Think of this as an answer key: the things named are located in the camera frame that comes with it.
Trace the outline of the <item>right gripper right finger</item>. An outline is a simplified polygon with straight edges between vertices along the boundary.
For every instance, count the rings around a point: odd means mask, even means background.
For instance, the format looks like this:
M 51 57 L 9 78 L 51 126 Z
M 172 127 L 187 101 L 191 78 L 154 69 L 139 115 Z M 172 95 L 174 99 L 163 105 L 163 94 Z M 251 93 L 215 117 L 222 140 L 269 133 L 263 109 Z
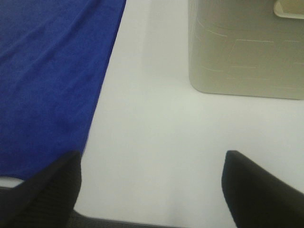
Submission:
M 304 195 L 238 151 L 227 151 L 221 177 L 238 228 L 302 228 Z

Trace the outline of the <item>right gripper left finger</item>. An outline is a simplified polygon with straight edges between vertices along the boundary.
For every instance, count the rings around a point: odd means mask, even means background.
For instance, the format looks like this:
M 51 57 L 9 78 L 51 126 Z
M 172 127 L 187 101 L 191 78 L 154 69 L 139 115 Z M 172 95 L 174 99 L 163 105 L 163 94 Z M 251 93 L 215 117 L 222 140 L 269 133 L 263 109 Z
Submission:
M 81 182 L 81 155 L 67 152 L 16 187 L 1 187 L 0 226 L 64 228 Z

